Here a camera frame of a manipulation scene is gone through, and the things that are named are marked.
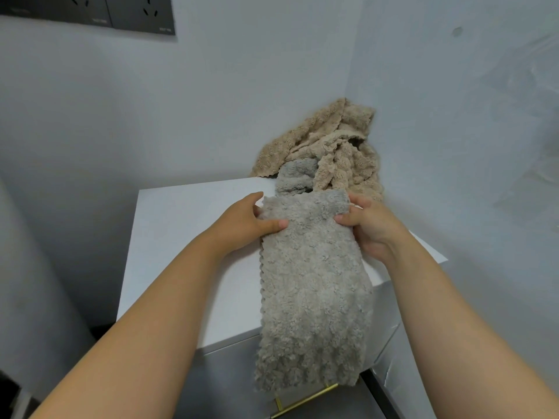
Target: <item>beige towel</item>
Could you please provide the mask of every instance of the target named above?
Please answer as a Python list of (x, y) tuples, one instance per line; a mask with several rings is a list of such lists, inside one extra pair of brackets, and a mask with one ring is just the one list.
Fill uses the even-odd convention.
[(287, 161), (315, 158), (313, 190), (349, 189), (381, 201), (378, 155), (366, 143), (373, 115), (373, 108), (340, 98), (266, 144), (250, 175), (275, 175)]

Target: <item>gold drawer handle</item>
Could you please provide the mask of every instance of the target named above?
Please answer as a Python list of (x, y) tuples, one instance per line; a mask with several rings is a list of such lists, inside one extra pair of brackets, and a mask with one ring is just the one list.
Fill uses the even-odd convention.
[(276, 406), (278, 408), (278, 411), (276, 413), (274, 413), (273, 415), (270, 416), (270, 419), (276, 419), (276, 417), (280, 417), (281, 415), (283, 415), (284, 413), (287, 413), (290, 410), (295, 409), (296, 407), (299, 407), (302, 404), (305, 404), (307, 401), (311, 401), (312, 399), (321, 396), (322, 394), (325, 394), (327, 392), (329, 392), (330, 390), (334, 389), (338, 387), (338, 384), (333, 384), (329, 387), (326, 387), (324, 389), (321, 389), (320, 391), (317, 391), (314, 394), (311, 394), (310, 396), (303, 398), (297, 402), (294, 402), (293, 404), (290, 404), (287, 407), (283, 407), (281, 404), (281, 400), (279, 397), (276, 397)]

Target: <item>person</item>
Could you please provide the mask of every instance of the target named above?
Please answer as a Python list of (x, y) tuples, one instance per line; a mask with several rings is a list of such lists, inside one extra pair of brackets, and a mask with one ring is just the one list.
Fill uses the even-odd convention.
[[(234, 203), (188, 244), (32, 418), (171, 418), (220, 261), (289, 225), (258, 219), (262, 195)], [(472, 310), (393, 213), (367, 197), (349, 198), (349, 213), (334, 219), (353, 227), (363, 252), (388, 269), (438, 419), (559, 418), (555, 394)]]

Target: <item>white wall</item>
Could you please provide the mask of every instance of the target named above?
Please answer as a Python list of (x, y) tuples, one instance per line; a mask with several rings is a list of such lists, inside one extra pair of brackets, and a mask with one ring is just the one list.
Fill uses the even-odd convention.
[(247, 176), (343, 96), (362, 5), (172, 1), (176, 38), (0, 17), (0, 173), (90, 325), (115, 319), (137, 190)]
[(0, 370), (42, 400), (93, 345), (0, 180)]
[(559, 0), (365, 0), (346, 92), (377, 108), (389, 204), (557, 392), (559, 188), (531, 169), (559, 153), (559, 38), (513, 59), (558, 18)]

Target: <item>person's right arm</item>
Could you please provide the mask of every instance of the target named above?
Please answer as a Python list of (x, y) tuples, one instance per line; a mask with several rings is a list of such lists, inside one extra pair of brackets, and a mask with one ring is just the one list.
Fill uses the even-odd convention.
[(363, 251), (382, 261), (438, 419), (559, 418), (559, 400), (458, 293), (437, 262), (383, 204), (350, 194)]

